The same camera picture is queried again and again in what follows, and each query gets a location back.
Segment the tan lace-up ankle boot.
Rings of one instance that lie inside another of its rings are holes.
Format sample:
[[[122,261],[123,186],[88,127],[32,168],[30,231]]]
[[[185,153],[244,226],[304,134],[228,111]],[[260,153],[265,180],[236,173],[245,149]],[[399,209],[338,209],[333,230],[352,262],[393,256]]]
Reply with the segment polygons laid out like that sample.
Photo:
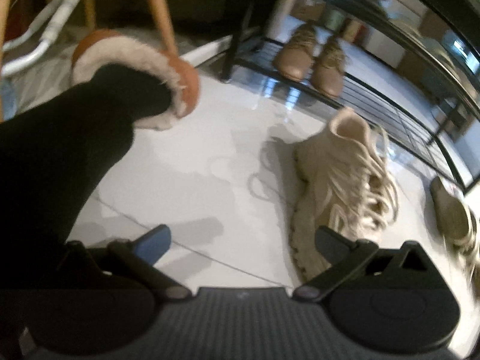
[[[312,66],[316,46],[315,23],[308,21],[295,29],[289,41],[276,54],[272,66],[281,76],[300,82],[306,77]]]

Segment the beige chunky sneaker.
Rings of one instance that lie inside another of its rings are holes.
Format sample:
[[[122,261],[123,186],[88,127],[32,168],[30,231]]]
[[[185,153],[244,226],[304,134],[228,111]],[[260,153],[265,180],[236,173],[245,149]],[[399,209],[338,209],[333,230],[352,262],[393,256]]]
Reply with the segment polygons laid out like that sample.
[[[315,246],[318,228],[326,226],[349,241],[376,241],[398,219],[400,203],[389,170],[389,136],[370,127],[350,107],[337,111],[323,129],[289,145],[281,181],[296,198],[287,236],[296,275],[309,281],[326,271],[326,253]]]

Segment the black trouser leg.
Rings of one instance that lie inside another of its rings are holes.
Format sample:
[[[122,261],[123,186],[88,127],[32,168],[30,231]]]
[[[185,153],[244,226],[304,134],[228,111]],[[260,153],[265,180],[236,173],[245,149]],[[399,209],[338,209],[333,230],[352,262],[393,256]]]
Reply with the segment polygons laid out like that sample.
[[[34,318],[66,323],[121,290],[89,258],[68,253],[78,214],[134,140],[134,124],[173,104],[163,79],[113,63],[1,125],[1,355],[21,359]]]

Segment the brown fur-lined slipper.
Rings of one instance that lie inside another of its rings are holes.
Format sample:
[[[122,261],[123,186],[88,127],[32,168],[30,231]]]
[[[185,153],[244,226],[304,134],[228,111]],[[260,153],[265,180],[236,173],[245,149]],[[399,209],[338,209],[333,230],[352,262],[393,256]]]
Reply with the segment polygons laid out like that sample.
[[[190,63],[109,29],[96,30],[79,42],[72,55],[71,84],[86,83],[101,68],[116,65],[154,78],[172,95],[165,111],[139,119],[134,123],[136,128],[170,129],[197,107],[199,74]]]

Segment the white metal frame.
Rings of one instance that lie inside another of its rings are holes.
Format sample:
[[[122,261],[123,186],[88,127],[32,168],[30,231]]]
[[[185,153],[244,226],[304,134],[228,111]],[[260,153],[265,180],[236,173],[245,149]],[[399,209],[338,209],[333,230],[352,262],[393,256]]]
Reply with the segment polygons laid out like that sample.
[[[1,75],[11,77],[36,63],[55,44],[61,30],[79,2],[80,0],[52,0],[34,18],[21,36],[7,41],[2,46],[2,52],[8,52],[22,46],[39,30],[43,30],[37,47],[30,53],[3,65]]]

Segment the wooden chair leg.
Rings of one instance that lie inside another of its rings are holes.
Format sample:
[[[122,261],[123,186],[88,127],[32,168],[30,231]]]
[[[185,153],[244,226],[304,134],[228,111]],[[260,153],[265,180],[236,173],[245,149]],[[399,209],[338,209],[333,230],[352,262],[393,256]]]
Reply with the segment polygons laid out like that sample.
[[[178,49],[176,47],[173,23],[170,16],[167,0],[146,0],[154,24],[160,33],[163,40],[163,45],[169,53],[178,55]]]

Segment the olive slipper on floor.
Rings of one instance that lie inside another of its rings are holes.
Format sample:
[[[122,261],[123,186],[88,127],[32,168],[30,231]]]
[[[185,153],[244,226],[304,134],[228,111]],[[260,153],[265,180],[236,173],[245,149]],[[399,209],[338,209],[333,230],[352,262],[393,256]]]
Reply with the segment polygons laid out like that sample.
[[[474,215],[462,191],[450,181],[436,176],[430,183],[436,224],[445,240],[456,247],[474,246]]]

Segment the black metal shoe rack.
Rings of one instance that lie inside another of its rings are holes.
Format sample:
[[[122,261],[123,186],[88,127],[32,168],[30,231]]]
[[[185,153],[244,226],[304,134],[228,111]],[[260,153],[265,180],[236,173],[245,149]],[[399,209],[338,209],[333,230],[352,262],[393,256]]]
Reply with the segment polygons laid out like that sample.
[[[382,125],[397,146],[457,184],[465,193],[479,184],[479,156],[455,147],[479,121],[479,78],[457,56],[479,48],[455,27],[435,0],[415,0],[421,14],[394,13],[381,0],[231,0],[233,37],[221,79],[236,68],[268,77],[308,95],[312,105],[351,107]],[[306,77],[295,82],[272,66],[301,24],[315,23],[317,45]],[[330,36],[346,55],[343,91],[328,98],[312,87],[312,67]]]

